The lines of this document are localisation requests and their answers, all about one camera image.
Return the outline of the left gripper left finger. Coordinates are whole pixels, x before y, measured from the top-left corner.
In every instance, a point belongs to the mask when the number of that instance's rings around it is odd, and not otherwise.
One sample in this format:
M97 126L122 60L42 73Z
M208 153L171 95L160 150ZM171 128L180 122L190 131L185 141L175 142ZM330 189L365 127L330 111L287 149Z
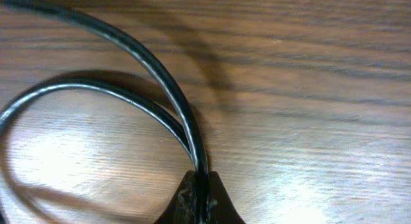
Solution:
M195 176L187 171L170 203L154 224L193 224L195 222Z

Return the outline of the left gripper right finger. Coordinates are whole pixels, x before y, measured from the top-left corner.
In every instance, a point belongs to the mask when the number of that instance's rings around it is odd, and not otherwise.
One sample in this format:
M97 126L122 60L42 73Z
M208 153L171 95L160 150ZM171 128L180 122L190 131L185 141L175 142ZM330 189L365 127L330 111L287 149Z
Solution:
M209 224L245 224L235 209L219 174L215 171L209 174Z

